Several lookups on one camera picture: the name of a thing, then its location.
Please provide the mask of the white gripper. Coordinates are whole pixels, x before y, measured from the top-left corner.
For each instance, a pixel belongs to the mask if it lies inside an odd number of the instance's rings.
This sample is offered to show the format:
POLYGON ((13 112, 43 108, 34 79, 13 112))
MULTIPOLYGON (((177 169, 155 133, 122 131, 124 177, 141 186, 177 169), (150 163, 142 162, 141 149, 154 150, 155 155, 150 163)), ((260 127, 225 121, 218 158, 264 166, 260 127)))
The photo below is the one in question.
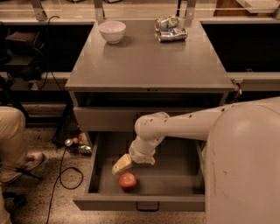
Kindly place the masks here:
POLYGON ((122 155, 112 167, 114 175, 119 174, 132 166, 132 160, 137 164, 155 164, 155 147, 144 140, 134 140, 129 147, 129 154, 122 155))

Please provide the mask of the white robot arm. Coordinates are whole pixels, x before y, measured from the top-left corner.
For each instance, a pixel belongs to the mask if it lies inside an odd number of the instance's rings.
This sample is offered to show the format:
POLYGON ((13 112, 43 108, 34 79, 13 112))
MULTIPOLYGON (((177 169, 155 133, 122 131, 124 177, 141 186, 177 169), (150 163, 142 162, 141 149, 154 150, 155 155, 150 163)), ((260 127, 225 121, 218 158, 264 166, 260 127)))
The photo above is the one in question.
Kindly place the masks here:
POLYGON ((245 101, 189 114, 144 115, 136 139, 112 167, 155 163, 165 137, 206 142, 207 224, 280 224, 280 98, 245 101))

